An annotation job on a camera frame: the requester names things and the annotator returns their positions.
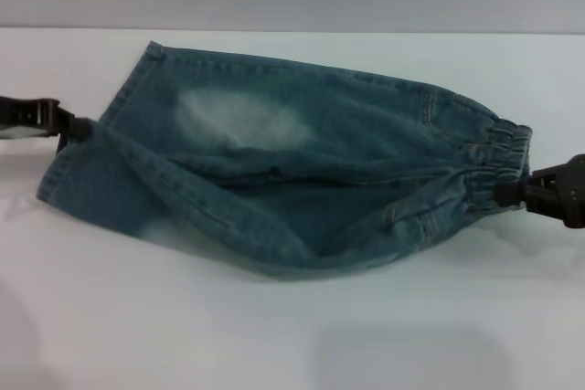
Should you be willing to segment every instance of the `denim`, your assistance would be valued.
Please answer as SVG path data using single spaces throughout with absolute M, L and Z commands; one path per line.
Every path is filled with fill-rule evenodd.
M 531 135 L 429 84 L 156 43 L 90 124 L 39 199 L 283 278 L 384 266 L 503 212 Z

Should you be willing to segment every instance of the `waistband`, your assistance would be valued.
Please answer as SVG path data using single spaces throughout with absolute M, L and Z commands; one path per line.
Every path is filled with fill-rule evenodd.
M 530 128 L 498 120 L 489 132 L 482 166 L 468 173 L 470 213 L 481 216 L 510 210 L 496 203 L 495 187 L 518 184 L 530 172 Z

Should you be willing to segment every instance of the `black clip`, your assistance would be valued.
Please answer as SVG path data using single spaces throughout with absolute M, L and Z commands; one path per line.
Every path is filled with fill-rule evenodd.
M 561 219 L 566 227 L 585 227 L 585 154 L 568 163 L 535 171 L 520 184 L 499 185 L 500 206 L 526 203 L 526 210 Z
M 78 119 L 53 99 L 15 100 L 0 96 L 0 139 L 51 137 L 60 135 L 58 151 L 68 137 L 85 141 L 90 137 L 87 120 Z

